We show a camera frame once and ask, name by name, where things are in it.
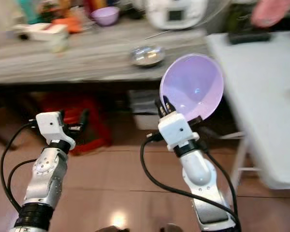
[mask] plastic bowl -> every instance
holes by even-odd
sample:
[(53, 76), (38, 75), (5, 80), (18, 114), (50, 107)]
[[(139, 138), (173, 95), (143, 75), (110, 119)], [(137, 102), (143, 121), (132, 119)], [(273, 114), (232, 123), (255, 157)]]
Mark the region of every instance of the plastic bowl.
[(109, 26), (118, 20), (119, 8), (114, 6), (100, 8), (92, 12), (91, 16), (99, 25)]
[(223, 94), (223, 75), (216, 62), (200, 54), (177, 59), (160, 83), (160, 100), (167, 96), (187, 121), (208, 118), (218, 107)]

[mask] gray countertop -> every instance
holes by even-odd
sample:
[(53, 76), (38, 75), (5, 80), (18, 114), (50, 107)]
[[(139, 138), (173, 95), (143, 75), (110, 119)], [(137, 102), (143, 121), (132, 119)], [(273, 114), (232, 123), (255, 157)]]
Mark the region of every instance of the gray countertop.
[[(0, 85), (159, 80), (177, 58), (188, 53), (208, 54), (204, 31), (161, 31), (146, 20), (121, 20), (118, 24), (72, 35), (69, 49), (51, 53), (44, 42), (13, 41), (0, 48)], [(131, 66), (129, 53), (145, 44), (166, 49), (165, 61), (151, 69)]]

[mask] stainless steel bowl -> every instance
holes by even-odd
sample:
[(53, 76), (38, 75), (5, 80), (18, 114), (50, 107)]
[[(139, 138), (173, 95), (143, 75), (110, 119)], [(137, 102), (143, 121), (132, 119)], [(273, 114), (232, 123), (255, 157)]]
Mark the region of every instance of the stainless steel bowl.
[(131, 62), (137, 66), (151, 67), (165, 58), (163, 47), (156, 45), (137, 47), (131, 52)]

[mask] tiled floor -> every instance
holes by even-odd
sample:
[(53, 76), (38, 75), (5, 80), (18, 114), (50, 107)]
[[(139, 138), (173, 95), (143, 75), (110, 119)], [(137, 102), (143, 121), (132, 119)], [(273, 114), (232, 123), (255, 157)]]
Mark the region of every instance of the tiled floor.
[[(111, 122), (114, 145), (89, 154), (70, 157), (63, 195), (54, 213), (51, 232), (94, 232), (117, 225), (132, 232), (158, 232), (166, 223), (175, 223), (185, 232), (198, 232), (190, 199), (154, 186), (143, 173), (139, 146), (146, 131), (137, 130), (129, 117)], [(1, 126), (11, 136), (17, 125)], [(6, 159), (6, 173), (17, 163), (33, 159), (41, 143), (31, 132), (20, 135), (18, 150)], [(234, 160), (234, 144), (212, 149), (213, 156), (228, 171)], [(150, 172), (165, 184), (188, 190), (181, 177), (181, 166), (164, 143), (150, 145), (145, 159)], [(31, 165), (17, 171), (13, 193), (24, 196)], [(226, 190), (219, 175), (218, 184)], [(238, 190), (239, 215), (243, 232), (290, 232), (290, 190), (269, 190), (255, 174), (246, 174)], [(0, 185), (0, 232), (8, 231), (17, 217)]]

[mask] white table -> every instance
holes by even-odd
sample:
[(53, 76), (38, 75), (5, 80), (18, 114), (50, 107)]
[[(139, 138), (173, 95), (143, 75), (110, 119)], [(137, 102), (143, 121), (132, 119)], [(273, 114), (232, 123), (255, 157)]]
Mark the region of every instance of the white table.
[(290, 32), (274, 33), (266, 43), (229, 45), (225, 34), (209, 35), (207, 42), (225, 73), (225, 95), (246, 135), (233, 181), (249, 141), (263, 182), (290, 189)]

